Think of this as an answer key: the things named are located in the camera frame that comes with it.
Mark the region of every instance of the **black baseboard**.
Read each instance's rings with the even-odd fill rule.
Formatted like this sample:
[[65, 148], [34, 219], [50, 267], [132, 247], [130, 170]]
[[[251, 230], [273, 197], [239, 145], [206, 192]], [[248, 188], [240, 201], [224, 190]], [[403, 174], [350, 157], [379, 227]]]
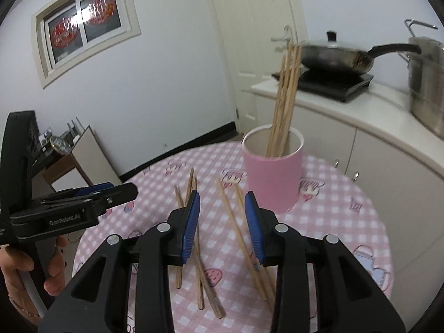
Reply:
[[142, 164], [138, 166], [137, 168], [134, 168], [130, 171], [128, 171], [125, 174], [122, 174], [120, 176], [120, 180], [125, 182], [128, 179], [131, 179], [135, 174], [141, 172], [142, 170], [146, 169], [150, 165], [153, 165], [154, 163], [157, 163], [165, 158], [168, 158], [172, 155], [175, 155], [177, 153], [180, 153], [181, 151], [202, 147], [204, 145], [209, 144], [215, 144], [218, 142], [224, 142], [228, 139], [234, 138], [238, 132], [236, 131], [236, 125], [234, 122], [229, 122], [228, 124], [217, 128], [213, 131], [210, 131], [209, 133], [206, 133], [205, 135], [199, 136], [198, 138], [191, 140], [188, 143], [185, 143], [175, 149], [172, 149], [165, 154], [162, 154], [161, 156], [158, 156], [157, 158], [154, 158], [153, 160], [150, 160], [149, 162], [146, 162], [145, 164]]

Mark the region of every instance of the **tablecloth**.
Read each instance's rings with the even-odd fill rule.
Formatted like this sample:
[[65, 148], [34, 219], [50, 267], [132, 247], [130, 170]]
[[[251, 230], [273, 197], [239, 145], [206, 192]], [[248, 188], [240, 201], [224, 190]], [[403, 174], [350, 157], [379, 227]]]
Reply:
[[[323, 159], [307, 155], [300, 183], [299, 200], [288, 212], [277, 215], [302, 235], [321, 239], [335, 234], [354, 253], [389, 297], [393, 275], [389, 240], [372, 202], [350, 179]], [[174, 185], [186, 192], [190, 169], [195, 169], [201, 196], [199, 217], [201, 258], [210, 283], [222, 302], [226, 317], [218, 320], [205, 297], [205, 309], [198, 310], [194, 264], [183, 269], [183, 285], [175, 288], [175, 270], [170, 270], [170, 293], [177, 333], [269, 332], [271, 312], [259, 297], [226, 214], [215, 177], [222, 180], [249, 249], [248, 227], [236, 204], [233, 184], [245, 192], [248, 176], [238, 142], [226, 142], [183, 151], [160, 161], [129, 181], [138, 187], [135, 201], [109, 209], [81, 238], [74, 261], [75, 274], [95, 249], [111, 234], [123, 238], [141, 235], [165, 221], [177, 208]], [[135, 277], [130, 285], [128, 332], [134, 332]], [[315, 299], [310, 279], [311, 302]], [[311, 304], [311, 331], [316, 330], [316, 305]]]

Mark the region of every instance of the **bracelet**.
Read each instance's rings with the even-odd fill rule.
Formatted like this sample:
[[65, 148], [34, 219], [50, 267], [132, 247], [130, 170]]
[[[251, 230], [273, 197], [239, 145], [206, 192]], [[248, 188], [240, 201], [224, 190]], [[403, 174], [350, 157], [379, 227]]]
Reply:
[[16, 301], [14, 299], [11, 298], [11, 296], [8, 294], [7, 297], [9, 298], [9, 301], [14, 305], [14, 307], [16, 307], [17, 309], [20, 309], [23, 313], [27, 314], [28, 316], [32, 317], [32, 318], [40, 318], [40, 316], [38, 314], [34, 314], [34, 313], [30, 313], [27, 310], [23, 309], [22, 307], [20, 307]]

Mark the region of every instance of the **human hand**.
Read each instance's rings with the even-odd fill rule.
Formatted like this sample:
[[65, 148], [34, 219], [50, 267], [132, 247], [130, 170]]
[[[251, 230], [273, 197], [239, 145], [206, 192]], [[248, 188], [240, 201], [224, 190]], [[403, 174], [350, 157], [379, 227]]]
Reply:
[[[65, 261], [60, 248], [67, 245], [67, 240], [63, 236], [58, 236], [55, 245], [54, 257], [47, 267], [50, 277], [44, 283], [45, 290], [52, 296], [59, 295], [65, 287]], [[37, 325], [40, 321], [37, 309], [26, 292], [19, 275], [19, 270], [22, 272], [32, 271], [34, 261], [21, 250], [7, 246], [0, 249], [0, 268], [13, 305], [23, 317]]]

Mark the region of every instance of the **window pane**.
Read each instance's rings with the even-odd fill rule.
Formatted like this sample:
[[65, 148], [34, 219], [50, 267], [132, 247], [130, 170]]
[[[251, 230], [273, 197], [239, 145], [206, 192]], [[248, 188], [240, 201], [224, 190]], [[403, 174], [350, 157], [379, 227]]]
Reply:
[[76, 15], [74, 6], [48, 23], [56, 63], [83, 46]]
[[121, 27], [115, 0], [82, 0], [80, 8], [88, 41]]

